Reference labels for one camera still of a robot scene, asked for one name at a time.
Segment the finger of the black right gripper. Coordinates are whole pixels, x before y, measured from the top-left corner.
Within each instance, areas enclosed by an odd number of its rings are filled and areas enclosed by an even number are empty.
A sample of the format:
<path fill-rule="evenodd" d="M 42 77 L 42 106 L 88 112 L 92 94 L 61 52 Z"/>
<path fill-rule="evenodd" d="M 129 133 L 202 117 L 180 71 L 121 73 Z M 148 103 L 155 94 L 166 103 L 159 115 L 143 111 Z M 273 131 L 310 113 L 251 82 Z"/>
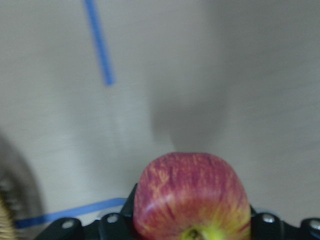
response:
<path fill-rule="evenodd" d="M 298 225 L 286 222 L 278 214 L 250 206 L 251 240 L 318 240 L 320 238 L 320 219 L 303 218 Z"/>

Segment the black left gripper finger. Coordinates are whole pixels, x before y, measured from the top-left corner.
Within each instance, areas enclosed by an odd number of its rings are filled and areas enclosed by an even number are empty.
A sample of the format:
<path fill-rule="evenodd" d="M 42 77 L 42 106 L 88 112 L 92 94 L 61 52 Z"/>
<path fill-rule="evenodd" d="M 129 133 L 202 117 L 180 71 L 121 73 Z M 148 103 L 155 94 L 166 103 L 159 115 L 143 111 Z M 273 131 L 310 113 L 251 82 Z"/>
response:
<path fill-rule="evenodd" d="M 63 217 L 53 221 L 36 240 L 137 240 L 133 226 L 134 199 L 137 189 L 134 185 L 120 212 L 105 214 L 100 219 L 83 226 L 74 217 Z"/>

